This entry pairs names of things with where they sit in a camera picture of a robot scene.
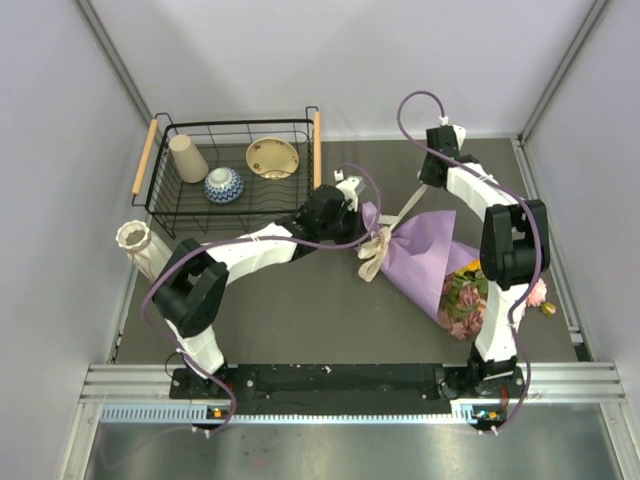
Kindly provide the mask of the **cream printed ribbon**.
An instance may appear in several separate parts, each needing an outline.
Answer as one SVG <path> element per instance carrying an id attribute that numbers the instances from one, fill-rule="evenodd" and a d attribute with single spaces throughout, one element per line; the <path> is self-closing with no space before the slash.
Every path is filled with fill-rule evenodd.
<path id="1" fill-rule="evenodd" d="M 369 283 L 377 276 L 387 256 L 395 228 L 424 196 L 427 189 L 427 185 L 421 185 L 397 215 L 381 215 L 379 217 L 377 225 L 380 225 L 380 228 L 357 251 L 357 257 L 362 261 L 358 269 L 358 276 L 363 281 Z"/>

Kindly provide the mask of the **purple wrapping paper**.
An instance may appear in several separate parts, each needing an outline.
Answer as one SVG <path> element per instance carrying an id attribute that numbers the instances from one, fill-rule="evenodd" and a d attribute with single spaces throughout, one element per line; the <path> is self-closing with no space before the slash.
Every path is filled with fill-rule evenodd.
<path id="1" fill-rule="evenodd" d="M 438 325 L 445 276 L 479 259 L 474 248 L 453 239 L 455 219 L 454 211 L 444 210 L 418 214 L 400 223 L 378 273 Z"/>

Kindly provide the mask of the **mixed flower bouquet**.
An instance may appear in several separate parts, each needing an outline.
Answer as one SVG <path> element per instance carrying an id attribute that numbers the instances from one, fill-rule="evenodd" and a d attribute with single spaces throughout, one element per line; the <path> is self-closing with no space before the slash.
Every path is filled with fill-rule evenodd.
<path id="1" fill-rule="evenodd" d="M 437 321 L 459 340 L 473 339 L 483 326 L 487 305 L 488 280 L 480 260 L 445 276 Z"/>

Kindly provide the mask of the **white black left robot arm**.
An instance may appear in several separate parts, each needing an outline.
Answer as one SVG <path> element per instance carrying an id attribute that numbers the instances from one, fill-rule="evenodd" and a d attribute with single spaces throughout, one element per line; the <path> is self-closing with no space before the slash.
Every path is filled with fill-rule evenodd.
<path id="1" fill-rule="evenodd" d="M 349 176 L 335 186 L 320 186 L 294 213 L 254 233 L 207 248 L 193 239 L 176 247 L 152 287 L 151 301 L 193 372 L 192 384 L 203 395 L 216 396 L 226 387 L 225 359 L 213 330 L 226 287 L 319 248 L 357 245 L 365 237 L 359 210 L 363 190 L 364 180 Z"/>

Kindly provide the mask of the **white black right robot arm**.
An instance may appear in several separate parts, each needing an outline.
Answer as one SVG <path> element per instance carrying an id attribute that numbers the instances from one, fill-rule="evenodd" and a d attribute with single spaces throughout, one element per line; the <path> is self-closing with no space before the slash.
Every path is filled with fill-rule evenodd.
<path id="1" fill-rule="evenodd" d="M 487 396 L 515 368 L 514 336 L 525 313 L 529 287 L 549 267 L 547 209 L 499 185 L 472 156 L 460 152 L 466 130 L 456 125 L 426 131 L 427 154 L 419 180 L 443 188 L 483 221 L 479 261 L 488 280 L 483 326 L 473 342 L 469 388 Z"/>

